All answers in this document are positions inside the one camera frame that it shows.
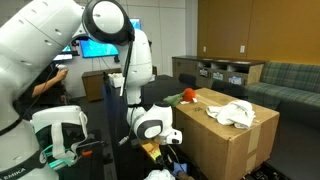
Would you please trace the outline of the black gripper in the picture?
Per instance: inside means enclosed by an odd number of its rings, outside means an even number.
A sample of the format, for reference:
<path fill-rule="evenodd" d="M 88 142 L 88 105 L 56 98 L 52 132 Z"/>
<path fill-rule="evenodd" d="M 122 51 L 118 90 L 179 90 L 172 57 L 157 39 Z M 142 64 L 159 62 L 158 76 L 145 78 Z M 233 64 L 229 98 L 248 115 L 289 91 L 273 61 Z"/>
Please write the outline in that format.
<path fill-rule="evenodd" d="M 156 158 L 156 163 L 169 170 L 173 169 L 173 160 L 169 154 L 158 156 Z"/>

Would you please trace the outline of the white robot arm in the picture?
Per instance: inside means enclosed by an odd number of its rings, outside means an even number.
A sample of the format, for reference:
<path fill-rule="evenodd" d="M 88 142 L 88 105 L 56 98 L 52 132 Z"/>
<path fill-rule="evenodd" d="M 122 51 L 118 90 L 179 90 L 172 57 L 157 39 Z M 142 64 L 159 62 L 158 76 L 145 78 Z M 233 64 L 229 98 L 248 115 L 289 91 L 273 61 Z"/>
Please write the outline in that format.
<path fill-rule="evenodd" d="M 141 89 L 152 77 L 151 50 L 146 34 L 135 28 L 116 0 L 31 0 L 0 28 L 0 180 L 59 180 L 36 134 L 49 128 L 52 156 L 59 166 L 78 160 L 78 146 L 64 145 L 62 127 L 84 127 L 87 117 L 75 105 L 48 108 L 30 120 L 13 106 L 39 74 L 64 54 L 77 38 L 112 44 L 121 63 L 121 97 L 127 102 L 127 123 L 141 142 L 179 144 L 170 105 L 141 105 Z"/>

